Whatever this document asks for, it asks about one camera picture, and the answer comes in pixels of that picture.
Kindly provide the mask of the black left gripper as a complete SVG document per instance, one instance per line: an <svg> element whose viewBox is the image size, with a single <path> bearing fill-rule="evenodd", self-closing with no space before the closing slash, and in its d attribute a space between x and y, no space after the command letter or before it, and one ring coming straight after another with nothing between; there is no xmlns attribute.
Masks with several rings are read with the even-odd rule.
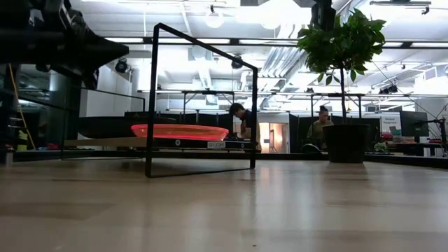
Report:
<svg viewBox="0 0 448 252"><path fill-rule="evenodd" d="M1 63L38 62L45 51L77 41L85 33L83 14L69 0L1 0ZM101 67L128 54L128 47L93 34L75 42L70 55L82 67ZM99 69L85 69L82 82L98 86Z"/></svg>

